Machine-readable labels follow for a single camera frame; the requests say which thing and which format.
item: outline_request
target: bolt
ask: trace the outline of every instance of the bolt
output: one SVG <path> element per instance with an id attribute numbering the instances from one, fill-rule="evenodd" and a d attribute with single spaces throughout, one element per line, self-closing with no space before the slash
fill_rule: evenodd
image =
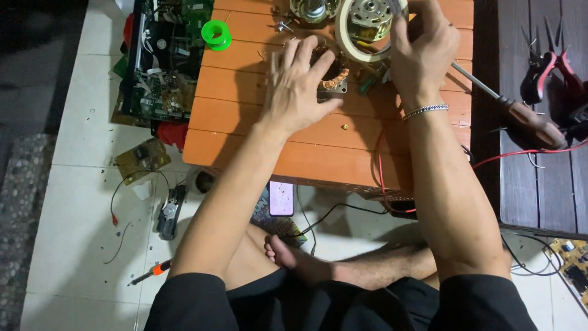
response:
<path id="1" fill-rule="evenodd" d="M 292 32 L 292 33 L 294 33 L 294 30 L 292 30 L 292 29 L 291 29 L 291 28 L 288 26 L 288 24 L 290 24 L 290 22 L 292 22 L 292 20 L 288 21 L 288 23 L 284 23 L 283 21 L 280 21 L 280 23 L 278 23 L 278 24 L 279 24 L 279 26 L 278 26 L 278 31 L 282 31 L 282 30 L 286 29 L 286 30 L 288 30 L 288 31 L 290 31 L 290 32 Z"/>

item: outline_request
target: silver chain bracelet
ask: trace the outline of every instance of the silver chain bracelet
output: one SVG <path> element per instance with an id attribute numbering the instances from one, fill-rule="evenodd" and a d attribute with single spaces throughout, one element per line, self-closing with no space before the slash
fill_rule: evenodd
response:
<path id="1" fill-rule="evenodd" d="M 403 120 L 408 120 L 409 118 L 413 117 L 414 115 L 418 115 L 418 114 L 422 114 L 424 112 L 428 112 L 428 111 L 433 111 L 433 110 L 448 110 L 449 109 L 449 105 L 430 105 L 427 107 L 423 107 L 423 108 L 419 108 L 413 112 L 410 112 L 408 114 L 406 114 L 403 118 Z"/>

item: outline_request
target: green solder roll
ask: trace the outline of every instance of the green solder roll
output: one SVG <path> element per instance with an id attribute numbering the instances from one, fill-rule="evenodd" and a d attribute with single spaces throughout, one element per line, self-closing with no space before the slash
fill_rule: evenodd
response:
<path id="1" fill-rule="evenodd" d="M 213 19 L 202 27 L 202 39 L 213 51 L 223 51 L 233 41 L 229 33 L 229 27 L 218 19 Z"/>

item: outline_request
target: forearm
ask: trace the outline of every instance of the forearm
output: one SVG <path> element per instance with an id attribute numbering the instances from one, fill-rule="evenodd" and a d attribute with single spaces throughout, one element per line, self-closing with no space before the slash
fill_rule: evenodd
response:
<path id="1" fill-rule="evenodd" d="M 417 214 L 439 277 L 484 273 L 509 278 L 496 216 L 447 112 L 419 114 L 407 125 Z"/>
<path id="2" fill-rule="evenodd" d="M 173 258 L 170 277 L 186 272 L 224 277 L 286 139 L 264 121 L 253 126 L 200 204 Z"/>

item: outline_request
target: phone screen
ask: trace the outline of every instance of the phone screen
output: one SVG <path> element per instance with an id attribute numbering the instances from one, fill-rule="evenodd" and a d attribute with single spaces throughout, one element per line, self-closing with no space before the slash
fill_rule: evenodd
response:
<path id="1" fill-rule="evenodd" d="M 269 215 L 292 216 L 294 215 L 294 185 L 269 182 Z"/>

